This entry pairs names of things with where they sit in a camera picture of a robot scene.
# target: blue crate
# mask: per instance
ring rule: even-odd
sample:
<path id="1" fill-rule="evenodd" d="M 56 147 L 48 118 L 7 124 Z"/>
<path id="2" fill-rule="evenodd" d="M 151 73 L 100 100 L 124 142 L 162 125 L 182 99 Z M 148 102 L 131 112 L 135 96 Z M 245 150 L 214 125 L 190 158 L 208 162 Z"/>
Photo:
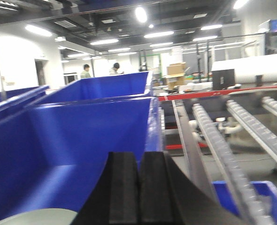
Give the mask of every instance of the blue crate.
<path id="1" fill-rule="evenodd" d="M 271 212 L 269 212 L 277 223 L 277 188 L 270 181 L 254 181 L 252 182 L 258 194 L 263 196 L 269 196 L 271 198 Z M 223 207 L 239 215 L 238 209 L 234 203 L 234 200 L 226 186 L 225 181 L 213 182 L 215 190 L 217 192 L 219 201 Z"/>
<path id="2" fill-rule="evenodd" d="M 21 95 L 21 94 L 23 94 L 27 91 L 30 91 L 32 89 L 35 89 L 35 88 L 37 88 L 37 87 L 9 90 L 9 91 L 6 91 L 6 95 L 7 95 L 7 98 L 11 98 L 13 96 Z"/>
<path id="3" fill-rule="evenodd" d="M 27 92 L 0 102 L 0 120 L 22 110 L 25 105 L 46 95 L 49 86 L 30 88 Z"/>
<path id="4" fill-rule="evenodd" d="M 32 107 L 0 121 L 0 220 L 44 208 L 79 211 L 108 152 L 161 149 L 158 101 Z"/>
<path id="5" fill-rule="evenodd" d="M 31 105 L 112 97 L 150 97 L 152 72 L 87 78 L 75 81 Z"/>

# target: ceiling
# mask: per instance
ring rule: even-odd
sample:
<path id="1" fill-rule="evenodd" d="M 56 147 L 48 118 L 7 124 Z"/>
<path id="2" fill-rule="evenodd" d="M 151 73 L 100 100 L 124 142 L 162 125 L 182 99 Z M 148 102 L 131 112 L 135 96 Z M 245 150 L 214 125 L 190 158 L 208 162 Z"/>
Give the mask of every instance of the ceiling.
<path id="1" fill-rule="evenodd" d="M 201 31 L 208 24 L 232 23 L 234 0 L 3 0 L 0 24 L 27 21 L 65 36 L 66 40 L 99 52 L 149 43 L 190 42 L 196 37 L 221 36 L 221 29 Z M 135 8 L 147 12 L 146 23 L 139 23 Z M 145 34 L 174 31 L 171 36 L 144 38 Z M 118 43 L 90 45 L 92 41 L 117 38 Z"/>

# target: gray floor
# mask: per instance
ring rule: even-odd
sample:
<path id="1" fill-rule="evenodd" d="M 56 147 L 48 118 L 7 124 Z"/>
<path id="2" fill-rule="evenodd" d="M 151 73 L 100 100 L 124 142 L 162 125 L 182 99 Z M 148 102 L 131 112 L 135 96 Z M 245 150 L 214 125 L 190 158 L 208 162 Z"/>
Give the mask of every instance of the gray floor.
<path id="1" fill-rule="evenodd" d="M 277 187 L 277 172 L 275 161 L 268 154 L 236 154 L 236 160 L 245 171 L 250 181 L 268 180 Z M 173 156 L 178 167 L 186 174 L 185 159 L 183 156 Z M 224 180 L 212 155 L 204 155 L 203 161 L 212 181 Z"/>

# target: conveyor belt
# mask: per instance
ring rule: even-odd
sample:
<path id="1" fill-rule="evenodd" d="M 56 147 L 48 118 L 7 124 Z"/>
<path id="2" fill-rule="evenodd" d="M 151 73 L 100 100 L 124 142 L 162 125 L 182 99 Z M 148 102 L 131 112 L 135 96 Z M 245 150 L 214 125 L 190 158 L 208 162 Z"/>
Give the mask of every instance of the conveyor belt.
<path id="1" fill-rule="evenodd" d="M 238 103 L 229 100 L 227 106 L 233 117 L 277 162 L 277 136 Z"/>
<path id="2" fill-rule="evenodd" d="M 277 117 L 277 101 L 270 97 L 263 97 L 262 106 Z"/>
<path id="3" fill-rule="evenodd" d="M 257 196 L 253 185 L 236 162 L 234 155 L 214 123 L 200 104 L 193 106 L 193 113 L 207 144 L 227 181 L 227 186 L 235 200 L 241 217 L 250 224 L 275 224 L 267 216 L 264 205 Z"/>
<path id="4" fill-rule="evenodd" d="M 110 153 L 71 225 L 247 225 L 197 188 L 168 153 Z"/>

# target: person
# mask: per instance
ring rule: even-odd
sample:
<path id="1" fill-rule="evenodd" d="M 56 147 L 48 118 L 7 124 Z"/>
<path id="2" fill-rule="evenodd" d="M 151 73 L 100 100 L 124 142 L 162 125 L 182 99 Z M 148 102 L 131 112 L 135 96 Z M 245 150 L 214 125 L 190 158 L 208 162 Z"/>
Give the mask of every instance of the person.
<path id="1" fill-rule="evenodd" d="M 91 75 L 90 75 L 90 66 L 88 65 L 88 64 L 85 64 L 84 66 L 83 66 L 83 69 L 84 69 L 84 71 L 81 73 L 81 79 L 83 79 L 83 78 L 91 78 Z"/>
<path id="2" fill-rule="evenodd" d="M 114 66 L 109 70 L 109 75 L 118 75 L 118 69 L 120 68 L 120 64 L 116 62 Z"/>

